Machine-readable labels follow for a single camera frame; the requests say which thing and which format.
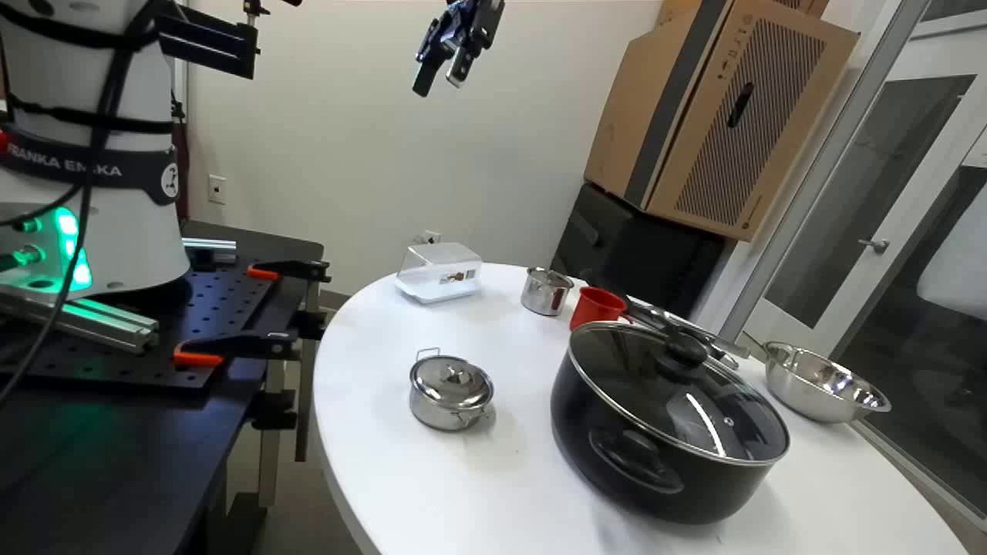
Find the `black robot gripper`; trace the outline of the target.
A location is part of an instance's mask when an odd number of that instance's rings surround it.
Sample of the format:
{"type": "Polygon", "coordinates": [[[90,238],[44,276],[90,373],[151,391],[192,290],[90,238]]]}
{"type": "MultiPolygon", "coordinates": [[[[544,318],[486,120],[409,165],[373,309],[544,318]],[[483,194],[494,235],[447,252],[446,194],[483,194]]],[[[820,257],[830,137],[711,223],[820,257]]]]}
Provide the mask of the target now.
{"type": "Polygon", "coordinates": [[[506,0],[447,0],[446,13],[430,24],[427,51],[416,56],[420,72],[415,94],[430,97],[439,69],[450,60],[447,83],[462,88],[471,63],[494,47],[506,0]]]}

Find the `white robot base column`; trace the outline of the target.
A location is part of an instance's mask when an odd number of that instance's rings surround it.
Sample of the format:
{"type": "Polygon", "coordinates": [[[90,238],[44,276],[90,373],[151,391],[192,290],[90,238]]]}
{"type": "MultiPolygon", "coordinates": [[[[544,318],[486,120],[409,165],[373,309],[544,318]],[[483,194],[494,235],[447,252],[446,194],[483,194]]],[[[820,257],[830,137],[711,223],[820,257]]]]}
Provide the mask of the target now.
{"type": "Polygon", "coordinates": [[[190,272],[174,0],[0,0],[2,286],[101,297],[190,272]]]}

